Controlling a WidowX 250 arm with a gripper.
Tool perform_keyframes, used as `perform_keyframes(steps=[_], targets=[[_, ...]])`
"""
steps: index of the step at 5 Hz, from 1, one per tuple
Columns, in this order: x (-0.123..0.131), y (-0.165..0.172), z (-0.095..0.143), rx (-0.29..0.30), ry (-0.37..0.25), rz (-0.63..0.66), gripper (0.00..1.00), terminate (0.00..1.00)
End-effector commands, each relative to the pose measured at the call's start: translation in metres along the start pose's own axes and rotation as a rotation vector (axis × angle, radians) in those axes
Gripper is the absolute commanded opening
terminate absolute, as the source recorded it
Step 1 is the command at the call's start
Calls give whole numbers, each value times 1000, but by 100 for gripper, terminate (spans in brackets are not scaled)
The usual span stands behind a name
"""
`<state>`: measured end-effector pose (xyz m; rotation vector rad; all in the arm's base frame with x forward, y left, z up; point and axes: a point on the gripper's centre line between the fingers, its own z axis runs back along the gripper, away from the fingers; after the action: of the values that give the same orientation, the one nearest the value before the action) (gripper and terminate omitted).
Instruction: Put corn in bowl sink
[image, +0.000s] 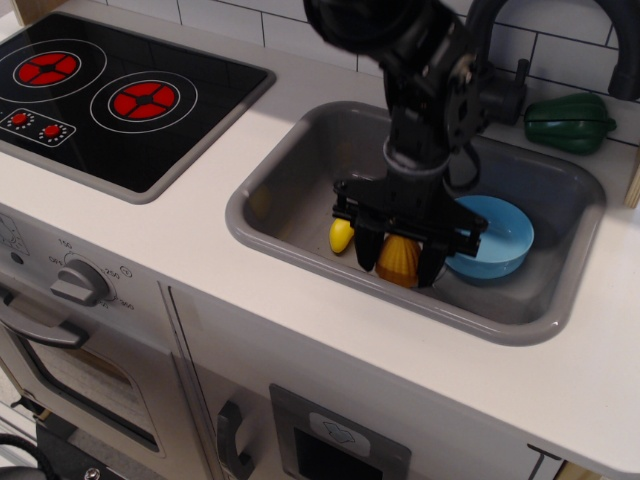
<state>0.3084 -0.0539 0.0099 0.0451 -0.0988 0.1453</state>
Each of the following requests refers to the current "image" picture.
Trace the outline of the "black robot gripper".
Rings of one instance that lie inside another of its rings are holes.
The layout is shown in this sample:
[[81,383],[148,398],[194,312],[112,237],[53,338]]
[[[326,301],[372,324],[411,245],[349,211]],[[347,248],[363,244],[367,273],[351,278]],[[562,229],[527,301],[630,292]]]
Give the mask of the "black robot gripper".
[[388,234],[423,243],[419,288],[433,285],[447,256],[476,256],[488,221],[453,198],[458,189],[448,184],[449,164],[406,172],[388,163],[380,178],[351,177],[334,183],[333,214],[354,228],[356,257],[363,270],[375,267]]

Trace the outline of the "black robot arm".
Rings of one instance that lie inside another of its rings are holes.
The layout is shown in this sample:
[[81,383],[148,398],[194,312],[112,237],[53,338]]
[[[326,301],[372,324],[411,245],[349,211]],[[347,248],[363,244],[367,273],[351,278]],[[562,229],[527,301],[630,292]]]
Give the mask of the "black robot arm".
[[388,234],[422,245],[417,283],[433,284],[446,258],[476,256],[488,222],[455,201],[478,175],[455,185],[450,158],[465,152],[488,121],[476,81],[474,40],[439,1],[307,1],[310,25],[327,43],[376,61],[384,73],[391,124],[384,177],[334,184],[333,214],[355,230],[359,265],[374,268]]

